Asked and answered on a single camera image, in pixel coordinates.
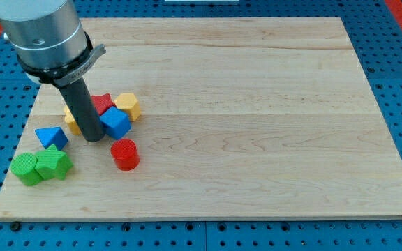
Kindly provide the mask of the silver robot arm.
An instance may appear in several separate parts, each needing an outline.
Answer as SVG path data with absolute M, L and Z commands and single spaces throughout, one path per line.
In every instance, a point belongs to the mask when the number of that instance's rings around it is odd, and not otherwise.
M 105 129 L 83 76 L 106 48 L 92 44 L 73 2 L 0 0 L 0 24 L 27 76 L 57 88 L 83 137 L 101 140 Z

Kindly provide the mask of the black clamp ring with lever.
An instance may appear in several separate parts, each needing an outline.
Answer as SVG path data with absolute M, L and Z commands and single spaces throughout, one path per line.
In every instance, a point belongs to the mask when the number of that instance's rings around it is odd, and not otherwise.
M 57 88 L 65 87 L 83 78 L 96 63 L 96 61 L 106 53 L 104 44 L 94 47 L 87 32 L 84 32 L 87 46 L 83 52 L 69 63 L 56 68 L 35 68 L 28 66 L 17 54 L 17 60 L 26 76 L 37 84 L 51 84 Z

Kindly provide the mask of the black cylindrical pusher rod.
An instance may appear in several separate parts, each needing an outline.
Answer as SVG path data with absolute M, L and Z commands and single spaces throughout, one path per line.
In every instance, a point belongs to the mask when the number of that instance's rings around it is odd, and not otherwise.
M 88 142 L 98 142 L 105 136 L 105 129 L 92 102 L 83 78 L 59 88 L 83 137 Z

